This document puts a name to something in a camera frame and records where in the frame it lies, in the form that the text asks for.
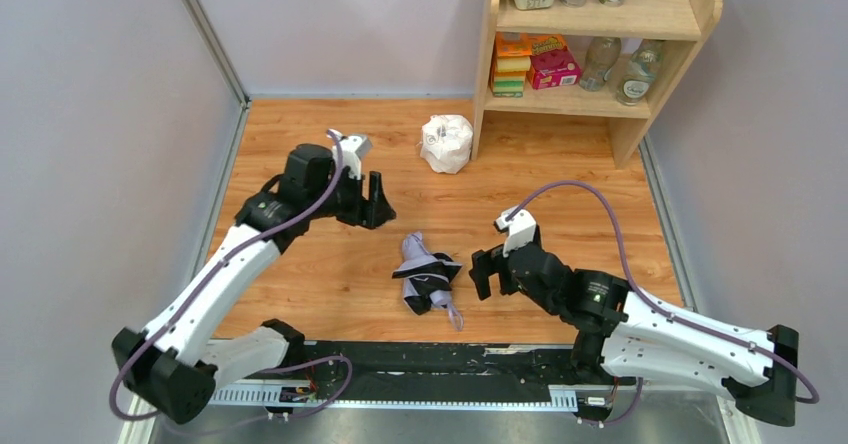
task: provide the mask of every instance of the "cable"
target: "cable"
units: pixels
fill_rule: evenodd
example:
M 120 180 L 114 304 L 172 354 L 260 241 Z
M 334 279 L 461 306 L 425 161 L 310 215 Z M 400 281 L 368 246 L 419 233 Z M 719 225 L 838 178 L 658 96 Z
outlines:
M 534 191 L 532 194 L 527 196 L 527 198 L 524 199 L 524 201 L 522 201 L 521 204 L 519 204 L 515 209 L 513 209 L 512 212 L 510 212 L 509 215 L 506 216 L 506 220 L 510 221 L 513 217 L 515 217 L 516 214 L 518 214 L 519 211 L 524 209 L 527 206 L 527 204 L 530 204 L 530 202 L 533 199 L 537 198 L 542 193 L 544 193 L 544 192 L 546 192 L 550 189 L 553 189 L 555 187 L 560 187 L 560 186 L 580 187 L 582 189 L 585 189 L 585 190 L 591 192 L 592 194 L 595 195 L 595 197 L 598 198 L 599 201 L 601 201 L 601 204 L 603 204 L 604 208 L 607 211 L 607 215 L 609 216 L 610 223 L 612 223 L 613 230 L 615 231 L 615 240 L 616 240 L 616 243 L 618 244 L 618 255 L 619 255 L 619 258 L 621 259 L 621 267 L 622 267 L 622 269 L 624 269 L 624 275 L 627 278 L 627 283 L 630 285 L 630 289 L 633 290 L 633 292 L 636 293 L 636 295 L 639 296 L 639 298 L 645 304 L 647 304 L 648 307 L 650 307 L 651 309 L 653 309 L 659 315 L 665 317 L 666 319 L 672 319 L 674 322 L 679 322 L 680 324 L 683 324 L 684 326 L 690 327 L 690 328 L 695 329 L 697 331 L 701 331 L 701 332 L 703 332 L 707 335 L 722 339 L 722 340 L 730 342 L 732 344 L 736 344 L 737 346 L 740 346 L 740 347 L 742 347 L 746 350 L 751 350 L 751 351 L 754 351 L 758 354 L 761 354 L 763 356 L 768 357 L 772 361 L 777 362 L 781 366 L 788 369 L 793 375 L 795 375 L 795 377 L 799 381 L 801 381 L 804 384 L 804 386 L 810 392 L 810 397 L 795 396 L 795 400 L 797 402 L 800 402 L 800 403 L 803 403 L 803 404 L 816 404 L 817 402 L 819 402 L 820 396 L 819 396 L 818 390 L 816 390 L 815 386 L 813 386 L 813 383 L 807 378 L 807 376 L 805 376 L 804 373 L 802 373 L 797 367 L 793 366 L 791 362 L 780 357 L 776 353 L 774 353 L 774 352 L 772 352 L 768 349 L 765 349 L 763 347 L 760 347 L 756 344 L 743 341 L 742 339 L 739 339 L 738 337 L 731 336 L 729 334 L 725 334 L 723 332 L 716 331 L 714 329 L 710 329 L 709 327 L 703 326 L 703 325 L 701 325 L 697 322 L 693 322 L 693 321 L 690 321 L 688 319 L 675 316 L 671 312 L 666 311 L 665 309 L 663 309 L 662 307 L 657 305 L 654 301 L 649 299 L 648 296 L 645 295 L 645 292 L 642 290 L 642 288 L 639 287 L 639 285 L 636 284 L 636 280 L 633 278 L 633 274 L 630 272 L 630 265 L 627 262 L 627 254 L 625 253 L 625 249 L 624 249 L 624 236 L 621 233 L 621 226 L 618 222 L 618 218 L 615 215 L 615 211 L 612 210 L 612 206 L 610 205 L 609 201 L 607 201 L 607 199 L 604 197 L 604 195 L 601 194 L 601 191 L 595 189 L 591 185 L 589 185 L 589 184 L 587 184 L 583 181 L 564 180 L 564 181 L 552 182 L 550 184 L 542 186 L 539 189 L 537 189 L 536 191 Z M 620 421 L 621 418 L 624 417 L 627 414 L 628 414 L 628 412 L 625 412 L 624 415 L 615 419 L 612 422 Z
M 188 308 L 197 299 L 197 296 L 199 296 L 200 293 L 203 292 L 203 290 L 206 288 L 206 286 L 209 285 L 209 283 L 212 281 L 212 279 L 215 277 L 215 275 L 218 274 L 218 272 L 221 269 L 223 269 L 224 266 L 226 266 L 230 262 L 230 260 L 232 260 L 241 251 L 247 249 L 248 247 L 252 246 L 253 244 L 255 244 L 255 243 L 257 243 L 261 240 L 264 240 L 268 237 L 273 236 L 274 234 L 277 234 L 278 232 L 281 232 L 281 231 L 284 231 L 284 230 L 290 228 L 291 226 L 303 221 L 304 219 L 306 219 L 307 217 L 312 215 L 316 210 L 318 210 L 318 208 L 320 208 L 324 204 L 324 202 L 327 199 L 329 199 L 330 195 L 332 195 L 332 193 L 335 191 L 336 185 L 339 183 L 339 180 L 341 179 L 342 170 L 344 168 L 344 162 L 343 162 L 343 157 L 342 157 L 343 156 L 342 143 L 341 143 L 340 138 L 338 136 L 336 136 L 335 132 L 327 131 L 327 136 L 329 136 L 330 139 L 333 140 L 333 144 L 335 145 L 335 148 L 336 148 L 336 156 L 338 157 L 338 162 L 336 163 L 336 166 L 335 166 L 336 168 L 333 172 L 333 177 L 330 179 L 330 184 L 327 186 L 327 189 L 324 190 L 324 193 L 321 194 L 321 197 L 319 197 L 314 203 L 312 203 L 311 206 L 306 208 L 303 212 L 301 212 L 297 216 L 289 219 L 288 221 L 286 221 L 286 222 L 284 222 L 284 223 L 282 223 L 278 226 L 272 227 L 271 229 L 268 229 L 265 232 L 262 232 L 262 233 L 260 233 L 256 236 L 253 236 L 250 239 L 247 239 L 246 241 L 242 242 L 241 244 L 235 246 L 226 255 L 224 255 L 224 257 L 222 257 L 220 261 L 215 263 L 215 265 L 212 267 L 212 269 L 210 269 L 209 272 L 205 276 L 203 276 L 203 278 L 197 284 L 197 287 L 195 287 L 194 290 L 188 295 L 186 300 L 177 309 L 177 311 L 174 313 L 174 315 L 171 316 L 170 319 L 168 319 L 168 322 L 166 322 L 165 325 L 162 326 L 162 328 L 160 328 L 158 331 L 154 332 L 152 336 L 150 336 L 147 340 L 145 340 L 144 343 L 138 348 L 138 350 L 136 350 L 129 357 L 129 359 L 127 359 L 127 362 L 125 362 L 124 365 L 121 366 L 120 371 L 118 371 L 118 375 L 115 377 L 115 380 L 112 382 L 112 387 L 109 389 L 109 408 L 112 410 L 112 414 L 114 414 L 118 419 L 122 419 L 124 421 L 143 421 L 145 419 L 150 419 L 151 417 L 155 417 L 156 415 L 159 414 L 159 411 L 149 412 L 147 414 L 138 414 L 138 415 L 135 415 L 135 416 L 125 413 L 124 411 L 122 411 L 118 407 L 118 389 L 120 389 L 121 383 L 124 381 L 124 378 L 126 377 L 129 370 L 132 368 L 132 366 L 134 366 L 135 363 L 138 362 L 139 358 L 141 358 L 141 356 L 145 352 L 147 352 L 147 350 L 150 349 L 153 346 L 153 344 L 156 343 L 156 341 L 158 341 L 163 335 L 165 335 L 165 333 L 168 331 L 168 329 L 173 327 L 180 320 L 180 318 L 183 316 L 183 314 L 186 313 Z
M 253 424 L 254 422 L 270 420 L 270 419 L 273 419 L 273 418 L 278 418 L 278 419 L 282 418 L 282 419 L 285 419 L 286 421 L 288 421 L 289 419 L 300 419 L 300 418 L 303 418 L 303 417 L 309 417 L 311 415 L 314 415 L 318 412 L 323 411 L 329 405 L 334 403 L 336 401 L 336 399 L 338 399 L 339 396 L 341 396 L 342 393 L 347 389 L 347 386 L 350 385 L 350 379 L 351 379 L 351 376 L 353 375 L 353 363 L 350 362 L 350 359 L 348 359 L 345 356 L 327 356 L 327 357 L 322 357 L 320 359 L 315 359 L 314 361 L 304 362 L 303 364 L 298 364 L 296 366 L 282 367 L 282 368 L 278 368 L 278 369 L 266 369 L 264 371 L 259 372 L 260 374 L 287 374 L 289 372 L 294 372 L 294 371 L 299 371 L 301 369 L 306 369 L 307 367 L 314 366 L 316 364 L 323 364 L 325 362 L 330 363 L 332 361 L 341 361 L 341 362 L 344 362 L 345 365 L 347 365 L 347 375 L 345 376 L 345 380 L 342 383 L 341 387 L 339 387 L 339 389 L 336 392 L 334 392 L 332 396 L 328 397 L 324 402 L 322 402 L 321 404 L 318 404 L 317 406 L 315 406 L 315 407 L 313 407 L 313 408 L 311 408 L 307 411 L 298 412 L 296 414 L 295 413 L 292 413 L 292 414 L 281 413 L 281 414 L 270 414 L 270 415 L 269 414 L 262 414 L 261 416 L 248 417 L 247 419 L 236 422 L 235 424 L 229 425 L 227 427 L 222 427 L 220 429 L 213 429 L 211 431 L 200 431 L 200 432 L 182 431 L 178 427 L 175 427 L 174 424 L 172 422 L 170 422 L 169 420 L 163 421 L 162 425 L 168 432 L 170 432 L 172 434 L 176 434 L 178 436 L 182 436 L 182 437 L 208 437 L 208 436 L 214 436 L 216 434 L 222 434 L 224 432 L 229 432 L 229 431 L 232 431 L 233 429 L 238 429 L 238 428 L 244 427 L 248 424 Z

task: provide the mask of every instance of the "pink box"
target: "pink box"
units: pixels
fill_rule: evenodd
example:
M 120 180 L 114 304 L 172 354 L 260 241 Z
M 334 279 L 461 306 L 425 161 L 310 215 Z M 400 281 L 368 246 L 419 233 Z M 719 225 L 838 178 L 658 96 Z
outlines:
M 530 58 L 530 72 L 527 75 L 533 89 L 570 86 L 580 79 L 580 66 L 565 49 L 555 49 Z

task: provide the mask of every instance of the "stack of boxes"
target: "stack of boxes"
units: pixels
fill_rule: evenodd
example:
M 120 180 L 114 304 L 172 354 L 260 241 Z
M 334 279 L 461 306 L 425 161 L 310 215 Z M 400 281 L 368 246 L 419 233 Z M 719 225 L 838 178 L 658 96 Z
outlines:
M 568 51 L 565 37 L 499 32 L 495 36 L 491 88 L 495 97 L 523 97 L 524 81 L 533 89 L 572 85 L 580 66 Z

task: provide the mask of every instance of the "white wall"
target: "white wall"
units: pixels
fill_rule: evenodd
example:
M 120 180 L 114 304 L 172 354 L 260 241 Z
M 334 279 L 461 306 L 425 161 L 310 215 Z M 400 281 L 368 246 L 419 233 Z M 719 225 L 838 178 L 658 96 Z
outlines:
M 185 283 L 238 106 L 180 0 L 0 29 L 0 441 L 114 442 L 112 337 Z
M 473 93 L 483 0 L 200 0 L 250 94 Z
M 699 307 L 801 333 L 800 367 L 822 402 L 798 405 L 792 429 L 761 426 L 767 444 L 844 441 L 846 9 L 848 0 L 725 0 L 650 132 Z

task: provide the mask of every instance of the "orange box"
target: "orange box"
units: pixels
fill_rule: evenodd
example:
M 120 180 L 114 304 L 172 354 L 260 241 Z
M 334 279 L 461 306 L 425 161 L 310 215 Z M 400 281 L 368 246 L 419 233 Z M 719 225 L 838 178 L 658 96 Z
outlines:
M 559 34 L 531 34 L 527 39 L 530 41 L 531 56 L 538 56 L 551 51 L 568 50 L 565 37 Z
M 495 55 L 498 57 L 523 57 L 531 52 L 530 38 L 523 32 L 495 34 Z

